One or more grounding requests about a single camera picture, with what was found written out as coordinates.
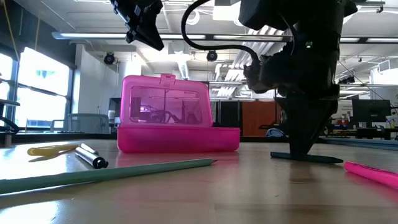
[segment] yellow wire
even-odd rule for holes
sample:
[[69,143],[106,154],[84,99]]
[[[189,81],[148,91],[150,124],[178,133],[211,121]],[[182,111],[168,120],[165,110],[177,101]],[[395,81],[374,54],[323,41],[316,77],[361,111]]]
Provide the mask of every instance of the yellow wire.
[[10,36],[11,36],[12,44],[14,46],[15,54],[17,55],[17,60],[18,60],[18,63],[19,63],[19,54],[18,54],[18,51],[17,51],[17,45],[15,44],[14,35],[12,34],[11,23],[10,23],[10,18],[8,17],[6,1],[4,1],[3,3],[4,3],[4,12],[6,13],[6,19],[7,19],[7,23],[8,23],[8,29],[10,30]]
[[37,51],[37,41],[39,40],[39,29],[40,29],[40,17],[39,17],[39,18],[37,18],[36,40],[35,40],[35,51]]

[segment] yellow object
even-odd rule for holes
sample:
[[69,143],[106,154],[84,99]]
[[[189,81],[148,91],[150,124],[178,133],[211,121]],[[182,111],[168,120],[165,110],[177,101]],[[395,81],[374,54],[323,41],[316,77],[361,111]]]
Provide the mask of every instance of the yellow object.
[[3,4],[4,4],[4,13],[6,15],[6,19],[7,19],[7,23],[8,23],[8,29],[10,31],[10,37],[11,37],[11,40],[12,40],[12,45],[14,46],[15,54],[17,55],[17,59],[18,59],[18,62],[19,62],[19,54],[18,54],[18,51],[17,51],[17,45],[15,43],[14,35],[13,35],[12,29],[11,29],[11,22],[10,22],[10,18],[8,16],[8,10],[7,10],[6,2],[3,1]]
[[66,144],[57,146],[35,147],[28,149],[27,154],[30,156],[55,156],[60,151],[74,150],[78,146],[78,144]]

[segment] window frame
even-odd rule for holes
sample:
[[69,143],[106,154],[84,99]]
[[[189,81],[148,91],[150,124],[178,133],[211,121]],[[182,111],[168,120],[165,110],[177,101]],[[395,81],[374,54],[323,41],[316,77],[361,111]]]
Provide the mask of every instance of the window frame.
[[[12,58],[12,72],[11,72],[10,80],[3,80],[0,78],[3,83],[7,83],[9,85],[9,92],[8,92],[7,100],[11,100],[11,101],[17,100],[18,88],[29,88],[31,91],[36,91],[36,92],[43,93],[46,95],[61,96],[61,97],[64,97],[67,101],[66,105],[65,105],[65,114],[64,114],[64,119],[65,119],[67,117],[67,115],[70,114],[72,111],[72,93],[73,93],[73,81],[74,81],[73,74],[75,73],[75,69],[68,66],[68,68],[69,68],[68,91],[67,91],[67,95],[64,96],[64,95],[60,95],[58,93],[54,93],[52,91],[43,90],[41,88],[36,88],[36,87],[29,86],[29,85],[18,83],[19,66],[20,66],[20,63]],[[16,109],[17,108],[15,106],[7,106],[6,107],[6,118],[14,122]],[[26,130],[49,131],[50,127],[48,127],[48,128],[27,127]]]

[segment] computer monitor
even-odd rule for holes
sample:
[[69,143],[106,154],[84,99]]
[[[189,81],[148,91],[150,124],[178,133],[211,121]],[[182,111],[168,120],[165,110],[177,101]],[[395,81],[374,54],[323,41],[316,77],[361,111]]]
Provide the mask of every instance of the computer monitor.
[[114,117],[115,124],[121,124],[120,117]]
[[391,115],[389,100],[353,100],[353,121],[386,122]]
[[114,114],[115,117],[120,117],[120,104],[121,104],[121,98],[109,99],[109,110],[115,111]]

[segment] box lid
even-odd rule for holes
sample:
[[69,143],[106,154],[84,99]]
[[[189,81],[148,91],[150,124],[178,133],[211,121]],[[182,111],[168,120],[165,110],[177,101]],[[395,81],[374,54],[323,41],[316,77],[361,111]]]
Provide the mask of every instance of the box lid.
[[172,74],[124,78],[120,116],[123,125],[213,125],[206,85]]

